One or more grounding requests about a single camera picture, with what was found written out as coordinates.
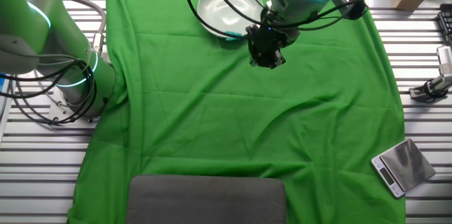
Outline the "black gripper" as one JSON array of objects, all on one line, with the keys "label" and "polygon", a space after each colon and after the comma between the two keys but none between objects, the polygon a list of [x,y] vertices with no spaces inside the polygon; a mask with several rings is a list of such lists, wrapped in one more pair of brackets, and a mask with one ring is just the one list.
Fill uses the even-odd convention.
[{"label": "black gripper", "polygon": [[[293,44],[299,37],[296,28],[288,30],[276,30],[261,25],[250,25],[246,28],[249,38],[249,45],[255,48],[284,48]],[[266,64],[265,55],[254,48],[249,48],[251,66],[264,66]],[[279,49],[267,53],[268,68],[274,69],[285,63],[284,56]]]}]

